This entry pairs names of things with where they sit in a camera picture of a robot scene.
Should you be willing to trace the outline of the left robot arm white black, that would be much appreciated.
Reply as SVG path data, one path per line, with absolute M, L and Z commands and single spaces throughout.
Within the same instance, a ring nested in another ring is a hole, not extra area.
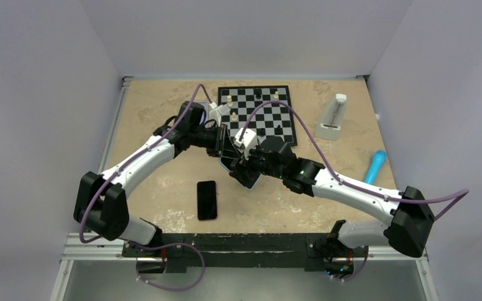
M 131 216 L 127 198 L 131 192 L 163 164 L 191 146 L 202 147 L 211 157 L 232 155 L 230 132 L 221 123 L 231 106 L 210 104 L 206 122 L 205 108 L 199 103 L 184 102 L 179 114 L 157 128 L 153 135 L 128 158 L 96 174 L 86 173 L 80 180 L 73 218 L 80 229 L 89 229 L 112 241 L 137 243 L 146 256 L 157 255 L 162 248 L 161 230 L 151 222 Z

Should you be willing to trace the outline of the black phone magenta edge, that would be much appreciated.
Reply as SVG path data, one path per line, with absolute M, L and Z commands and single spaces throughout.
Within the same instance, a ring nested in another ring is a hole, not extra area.
M 215 181 L 201 181 L 196 185 L 197 217 L 199 221 L 217 219 L 217 184 Z

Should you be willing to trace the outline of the phone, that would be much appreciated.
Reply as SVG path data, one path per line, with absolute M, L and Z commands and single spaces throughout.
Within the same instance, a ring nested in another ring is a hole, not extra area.
M 252 166 L 244 155 L 237 158 L 221 157 L 219 163 L 228 171 L 230 177 L 246 189 L 252 189 L 261 176 L 261 172 Z

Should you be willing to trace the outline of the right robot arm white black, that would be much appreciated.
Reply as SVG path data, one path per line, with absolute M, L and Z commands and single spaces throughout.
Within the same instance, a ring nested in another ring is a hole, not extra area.
M 339 221 L 327 239 L 330 252 L 342 255 L 367 245 L 388 245 L 403 255 L 423 255 L 434 215 L 417 188 L 384 189 L 346 176 L 332 174 L 322 163 L 297 157 L 280 137 L 262 144 L 235 138 L 239 153 L 230 176 L 251 189 L 261 175 L 280 179 L 290 191 L 337 201 L 373 217 L 366 222 Z

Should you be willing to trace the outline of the lilac phone case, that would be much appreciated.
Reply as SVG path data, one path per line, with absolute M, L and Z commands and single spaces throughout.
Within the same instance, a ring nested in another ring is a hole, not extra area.
M 194 125 L 204 124 L 207 120 L 208 104 L 205 102 L 193 102 L 188 112 L 190 122 Z

